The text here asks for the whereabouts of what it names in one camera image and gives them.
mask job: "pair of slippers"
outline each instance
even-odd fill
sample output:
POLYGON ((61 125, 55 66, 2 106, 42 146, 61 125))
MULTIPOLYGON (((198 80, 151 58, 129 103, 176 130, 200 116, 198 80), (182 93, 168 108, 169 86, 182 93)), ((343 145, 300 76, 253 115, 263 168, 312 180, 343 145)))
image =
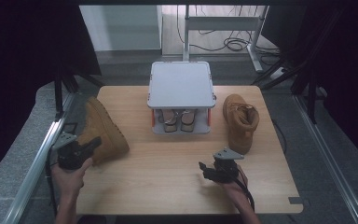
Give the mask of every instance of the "pair of slippers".
POLYGON ((196 109, 186 109, 180 114, 172 109, 162 109, 161 111, 164 119, 164 131, 166 133, 176 132, 178 117, 181 118, 181 130, 188 133, 193 132, 196 109))

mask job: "gray carpet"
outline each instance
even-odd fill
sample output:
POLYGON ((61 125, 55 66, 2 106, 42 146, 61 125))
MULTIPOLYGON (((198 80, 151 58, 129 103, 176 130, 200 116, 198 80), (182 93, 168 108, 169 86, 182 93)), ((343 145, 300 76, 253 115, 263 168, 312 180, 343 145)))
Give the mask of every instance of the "gray carpet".
MULTIPOLYGON (((140 60, 133 56, 126 60, 109 60, 105 57, 100 60, 103 75, 96 78, 105 85, 148 85, 152 62, 169 60, 180 61, 180 58, 178 60, 178 58, 143 57, 140 60)), ((214 85, 250 85, 259 76, 245 56, 194 57, 192 60, 206 61, 210 64, 214 85)), ((67 123, 78 123, 76 131, 80 132, 85 117, 83 104, 91 95, 96 96, 99 89, 80 77, 76 79, 80 89, 76 94, 67 123)), ((271 118, 278 125, 277 134, 286 152, 285 156, 303 201, 304 211, 294 215, 263 214, 259 217, 263 223, 354 223, 296 107, 289 91, 292 82, 293 80, 289 79, 271 90, 262 92, 271 118)), ((41 88, 36 99, 37 103, 21 134, 0 164, 0 222, 7 213, 54 118, 52 85, 41 88)), ((342 173, 358 197, 358 150, 329 117, 322 101, 316 104, 316 119, 342 173)), ((21 223, 52 223, 53 218, 48 186, 42 174, 21 217, 21 223)), ((109 220, 110 223, 237 223, 239 221, 237 216, 128 216, 110 217, 109 220)))

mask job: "sandal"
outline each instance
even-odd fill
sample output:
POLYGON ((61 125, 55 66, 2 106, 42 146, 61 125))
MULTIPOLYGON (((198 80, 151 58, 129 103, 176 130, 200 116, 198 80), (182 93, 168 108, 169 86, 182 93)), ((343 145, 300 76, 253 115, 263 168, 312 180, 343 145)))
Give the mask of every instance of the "sandal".
POLYGON ((194 130, 194 118, 196 109, 187 109, 182 113, 182 127, 184 132, 192 133, 194 130))
POLYGON ((176 132, 177 114, 172 109, 162 109, 161 111, 164 118, 164 131, 166 133, 176 132))

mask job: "person's left hand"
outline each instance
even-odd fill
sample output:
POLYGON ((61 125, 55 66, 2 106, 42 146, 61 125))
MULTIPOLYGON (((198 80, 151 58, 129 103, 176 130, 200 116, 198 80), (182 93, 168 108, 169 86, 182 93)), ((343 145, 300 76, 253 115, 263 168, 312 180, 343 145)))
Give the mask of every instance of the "person's left hand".
POLYGON ((55 164, 51 169, 51 173, 60 188, 61 195, 77 196, 84 185, 83 176, 91 165, 92 158, 88 158, 79 169, 68 172, 61 169, 58 164, 55 164))

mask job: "wooden table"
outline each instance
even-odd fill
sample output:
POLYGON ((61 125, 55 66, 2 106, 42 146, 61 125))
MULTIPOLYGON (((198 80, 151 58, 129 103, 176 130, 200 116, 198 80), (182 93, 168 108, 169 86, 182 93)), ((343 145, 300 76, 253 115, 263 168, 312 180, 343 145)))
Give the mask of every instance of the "wooden table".
POLYGON ((260 114, 254 144, 236 161, 249 178, 255 211, 300 213, 302 204, 260 89, 256 86, 214 86, 217 96, 207 134, 161 135, 151 129, 148 86, 102 87, 98 99, 123 132, 130 152, 119 160, 91 167, 77 201, 78 214, 178 215, 235 214, 237 210, 214 182, 204 179, 199 161, 213 162, 213 153, 227 146, 222 108, 231 93, 240 94, 260 114))

